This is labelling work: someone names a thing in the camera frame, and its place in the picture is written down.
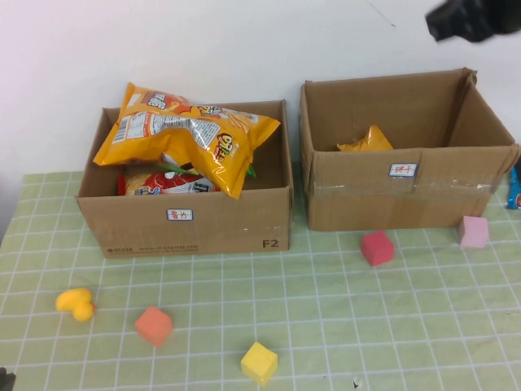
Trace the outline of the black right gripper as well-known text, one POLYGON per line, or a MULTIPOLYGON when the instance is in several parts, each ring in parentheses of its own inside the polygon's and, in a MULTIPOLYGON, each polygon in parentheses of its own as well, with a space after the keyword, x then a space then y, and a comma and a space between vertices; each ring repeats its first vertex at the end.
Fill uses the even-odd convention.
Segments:
POLYGON ((495 33, 488 20, 485 1, 443 1, 425 15, 429 33, 437 42, 460 37, 468 42, 483 42, 495 33))

